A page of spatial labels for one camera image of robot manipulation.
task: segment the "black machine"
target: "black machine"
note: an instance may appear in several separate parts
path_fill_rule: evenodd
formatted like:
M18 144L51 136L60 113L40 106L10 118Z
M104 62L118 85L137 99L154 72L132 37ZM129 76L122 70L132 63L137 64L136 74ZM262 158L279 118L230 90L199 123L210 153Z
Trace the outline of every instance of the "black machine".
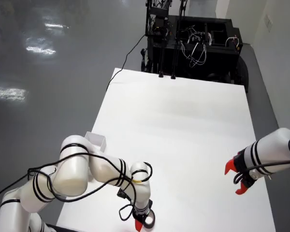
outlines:
M240 57L243 47L239 28L230 19L169 15L172 0L147 0L147 48L142 49L143 72L244 85L248 70Z

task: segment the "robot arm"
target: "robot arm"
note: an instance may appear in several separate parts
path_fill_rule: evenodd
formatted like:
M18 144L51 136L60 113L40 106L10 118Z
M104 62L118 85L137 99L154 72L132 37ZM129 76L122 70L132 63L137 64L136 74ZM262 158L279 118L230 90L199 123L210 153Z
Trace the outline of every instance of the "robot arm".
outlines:
M241 195L256 180L290 167L290 130L280 128L239 151L228 161L225 174L229 170L237 172L234 183L241 182L236 194Z
M154 220L150 225L145 223L146 217L152 211L149 175L145 163L136 162L129 170L124 160L103 154L87 139L78 135L69 136L63 141L60 160L57 167L44 165L30 169L41 168L25 185L4 195L0 208L0 232L28 231L29 223L37 221L35 213L53 199L61 199L59 195L82 195L87 189L88 168L97 181L120 187L121 196L129 199L134 206L133 216L137 230L142 225L149 228L153 226Z

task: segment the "gray floor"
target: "gray floor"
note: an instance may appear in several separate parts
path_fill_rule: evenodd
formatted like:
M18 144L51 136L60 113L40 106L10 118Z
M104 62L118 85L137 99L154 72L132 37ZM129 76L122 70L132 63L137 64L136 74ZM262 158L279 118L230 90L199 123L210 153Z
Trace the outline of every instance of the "gray floor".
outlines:
M214 17L214 2L192 0L189 14ZM66 136L91 130L113 69L143 35L144 22L144 0L0 1L0 189L28 167L57 160ZM131 53L127 69L140 69L145 45L143 39ZM277 122L252 48L242 56L258 139ZM267 187L276 231L290 231L290 170ZM41 216L55 224L61 207L54 201Z

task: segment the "black cable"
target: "black cable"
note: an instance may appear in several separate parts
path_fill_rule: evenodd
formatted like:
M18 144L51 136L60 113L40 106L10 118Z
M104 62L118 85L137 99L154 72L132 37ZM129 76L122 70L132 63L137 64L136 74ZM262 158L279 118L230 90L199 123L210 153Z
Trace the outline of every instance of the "black cable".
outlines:
M186 12L187 2L188 2L188 0L186 0L185 7L184 7L184 18L185 18L185 12Z
M114 77L115 77L119 72L121 72L121 71L124 69L125 64L126 64L126 62L127 62L128 55L129 55L129 54L130 54L130 53L135 49L135 47L140 43L140 41L142 40L142 38L144 38L144 36L146 36L146 34L143 35L143 36L140 38L140 40L136 43L136 45L133 47L133 49L131 49L131 51L126 55L126 59L125 59L124 64L122 65L121 70L119 70L118 72L116 72L115 75L111 78L111 80L110 80L109 83L107 84L106 91L107 91L107 89L108 89L108 87L109 87L111 81L114 79Z
M290 160L281 161L281 162L271 162L271 163L252 166L250 168L245 169L244 171L238 172L233 179L233 183L238 184L243 179L243 174L248 173L249 171L251 171L253 169L263 168L263 167L271 167L271 166L277 166L277 165L284 165L284 164L290 164Z
M101 186L99 186L98 188L96 188L95 190L93 190L93 191L91 191L91 192L89 192L89 193L87 193L87 194L85 194L85 195L83 195L83 196L80 196L80 197L78 197L78 198L73 198L73 199L69 199L69 200L67 200L67 199L64 199L64 198L61 198L60 197L60 195L58 195L56 192L55 192L55 190L54 190L54 187L53 187L53 183L52 183L52 181L51 181L51 178L50 178L50 176L53 174L53 173L51 173L50 175L47 175L46 173L44 173L44 172L42 172L42 171L40 171L40 169L42 169L42 168L44 168L44 167L47 167L47 166L52 166L52 165L56 165L56 164L59 164L59 163L61 163L61 162L63 162L63 161L65 161L65 160L67 160L67 159L69 159L69 158L72 158L72 157L75 157L75 156L80 156L80 155L88 155L88 156L91 156L91 157L97 157L97 158L100 158L100 159L104 159L105 161L107 161L111 166L113 166L120 174L122 174L122 177L115 177L115 178L112 178L112 179L110 179L110 180L108 180L108 181L106 181L105 183L103 183ZM147 180L149 180L150 179L150 177L152 176L152 166L149 164L149 163L147 163L147 162L144 162L149 168L150 168L150 170L151 170L151 172L150 172L150 175L147 177L147 178L145 178L144 180L141 180L141 182L145 182L145 181L147 181ZM130 179L129 177L127 177L126 175L125 175L125 173L122 173L108 158L106 158L106 157L103 157L103 156L99 156L99 155L95 155L95 154L91 154L91 153L87 153L87 152L79 152L79 153L74 153L74 154L71 154L71 155L69 155L69 156L66 156L66 157L64 157L64 158L62 158L62 159L60 159L60 160L58 160L58 161L55 161L55 162L52 162L52 163L47 163L47 164L44 164L44 165L42 165L42 166L38 166L38 167L35 167L35 168L29 168L28 169L28 171L27 171L27 174L26 175L24 175L24 176L22 176L21 178L19 178L18 180L16 180L16 181L14 181L12 184L10 184L9 186L7 186L7 187L5 187L3 190L1 190L0 191L0 195L4 192L4 191L6 191L7 189L9 189L11 186L13 186L13 185L15 185L15 184L17 184L19 181L21 181L22 179L24 179L24 178L26 178L26 177L28 177L29 178L29 176L33 176L32 175L32 173L39 173L39 174L42 174L42 175L44 175L45 177L46 177L46 179L47 179L47 186L48 186L48 189L49 189L49 191L54 195L54 197L57 199L57 200L59 200L59 201L61 201L61 202L65 202L65 203L70 203L70 202L75 202L75 201L79 201L79 200L81 200L81 199L83 199L83 198L85 198L85 197L88 197L88 196L90 196L91 194L93 194L93 193L95 193L95 192L97 192L97 191L99 191L100 189L102 189L104 186L106 186L107 184L109 184L110 182L112 182L112 181L115 181L115 180L119 180L119 179L124 179L124 180L126 180L127 182L128 182L128 185L127 185L127 187L129 186L129 185L131 185L132 186L132 188L133 188L133 192L134 192L134 201L133 201L133 204L128 204L128 205L125 205L124 207L122 207L120 210L119 210L119 216L120 216L120 219L122 220L122 221L126 221L126 220L128 220L130 217L131 217L131 215L132 215L132 213L133 213L133 209L134 209L134 207L135 207L135 202L136 202L136 189L135 189L135 186L134 186L134 184L132 183L132 178ZM129 215L126 217L126 218L123 218L122 216L121 216L121 210L123 210L124 208L126 208L126 207L128 207L128 206L132 206L132 209L131 209L131 212L129 213Z
M8 190L10 187L12 187L13 185L17 184L19 181L25 179L25 178L27 177L27 175L28 175L28 174L22 176L21 178L19 178L18 180L14 181L12 184L10 184L9 186L7 186L7 187L5 187L4 189L2 189L2 190L0 191L0 195L1 195L3 192L5 192L6 190Z

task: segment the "white tabletop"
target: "white tabletop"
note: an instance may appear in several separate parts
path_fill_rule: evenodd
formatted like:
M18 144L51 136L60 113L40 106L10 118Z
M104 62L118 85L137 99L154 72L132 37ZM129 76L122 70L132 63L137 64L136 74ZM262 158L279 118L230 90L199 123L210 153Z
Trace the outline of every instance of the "white tabletop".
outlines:
M226 162L255 141L242 86L123 70L109 86L92 132L106 137L108 155L153 166L153 231L275 231L264 179L238 196L234 173L224 175ZM90 183L87 192L99 185ZM65 203L57 226L136 231L133 217L123 222L118 216L128 201L117 191L106 186Z

